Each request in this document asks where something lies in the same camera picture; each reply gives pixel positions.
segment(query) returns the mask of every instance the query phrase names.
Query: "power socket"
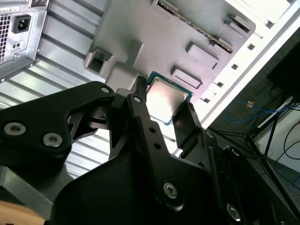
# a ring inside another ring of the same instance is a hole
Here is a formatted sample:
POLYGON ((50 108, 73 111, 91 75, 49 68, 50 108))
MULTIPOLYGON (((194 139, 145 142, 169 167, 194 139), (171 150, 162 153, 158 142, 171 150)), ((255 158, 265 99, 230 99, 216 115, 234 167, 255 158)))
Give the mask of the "power socket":
POLYGON ((27 32, 29 30, 30 21, 31 21, 30 15, 16 16, 14 27, 12 30, 13 33, 19 34, 19 33, 27 32))

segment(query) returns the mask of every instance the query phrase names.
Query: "blue cable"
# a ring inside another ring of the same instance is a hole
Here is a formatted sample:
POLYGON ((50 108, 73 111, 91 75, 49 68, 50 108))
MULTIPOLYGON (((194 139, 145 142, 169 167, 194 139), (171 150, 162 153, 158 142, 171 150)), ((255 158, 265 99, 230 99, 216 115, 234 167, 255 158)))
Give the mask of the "blue cable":
MULTIPOLYGON (((248 104, 248 101, 246 100, 237 100, 237 102, 242 102, 242 103, 247 103, 248 104)), ((280 113, 280 112, 283 112, 284 110, 288 109, 288 106, 286 105, 285 107, 283 107, 282 109, 278 110, 278 109, 272 109, 272 110, 264 110, 263 108, 259 107, 259 106, 256 106, 256 105, 253 105, 252 108, 256 108, 256 109, 259 109, 260 111, 262 111, 263 113, 259 113, 257 115, 254 115, 254 116, 251 116, 249 118, 246 118, 246 119, 243 119, 243 120, 231 120, 229 118, 226 117, 226 112, 224 112, 224 118, 226 121, 228 122, 231 122, 231 123, 243 123, 243 122, 246 122, 248 120, 252 120, 254 118, 257 118, 259 117, 260 115, 263 115, 263 114, 272 114, 272 113, 280 113)))

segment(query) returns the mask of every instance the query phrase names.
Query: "wooden surface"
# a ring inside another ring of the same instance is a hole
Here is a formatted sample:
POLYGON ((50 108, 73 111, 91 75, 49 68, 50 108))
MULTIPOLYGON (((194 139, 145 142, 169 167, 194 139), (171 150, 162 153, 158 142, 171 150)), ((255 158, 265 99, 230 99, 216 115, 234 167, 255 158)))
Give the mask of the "wooden surface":
POLYGON ((43 225, 44 222, 30 209, 0 201, 0 225, 43 225))

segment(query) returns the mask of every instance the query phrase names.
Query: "ventilation grille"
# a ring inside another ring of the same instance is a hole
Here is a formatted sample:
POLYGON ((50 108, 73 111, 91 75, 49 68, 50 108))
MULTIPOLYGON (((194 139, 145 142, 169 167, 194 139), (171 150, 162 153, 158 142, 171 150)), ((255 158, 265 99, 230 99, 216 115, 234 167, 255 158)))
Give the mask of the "ventilation grille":
POLYGON ((8 39, 9 15, 0 15, 0 63, 5 61, 5 49, 8 39))

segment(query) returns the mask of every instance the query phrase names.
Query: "silver bolt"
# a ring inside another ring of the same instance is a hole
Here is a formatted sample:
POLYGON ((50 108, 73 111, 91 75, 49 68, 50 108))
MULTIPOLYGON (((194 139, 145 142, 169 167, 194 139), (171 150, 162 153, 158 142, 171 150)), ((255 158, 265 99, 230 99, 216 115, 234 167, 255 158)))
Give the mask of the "silver bolt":
POLYGON ((48 133, 43 137, 46 146, 57 148, 62 144, 62 137, 56 133, 48 133))
POLYGON ((164 192, 169 198, 172 198, 172 199, 177 198, 177 194, 178 194, 177 189, 173 184, 171 184, 169 182, 166 182, 164 184, 164 192))
POLYGON ((208 137, 214 138, 214 135, 212 135, 211 132, 207 131, 206 133, 207 133, 207 136, 208 136, 208 137))
POLYGON ((26 127, 23 124, 17 122, 8 123, 4 126, 4 132, 7 135, 18 136, 26 132, 26 127))
POLYGON ((109 89, 107 89, 107 88, 101 88, 101 90, 105 93, 109 93, 109 89))
POLYGON ((142 102, 142 100, 139 97, 134 97, 133 99, 137 102, 142 102))
POLYGON ((227 211, 229 215, 237 222, 240 221, 240 213, 238 210, 231 204, 227 203, 227 211))

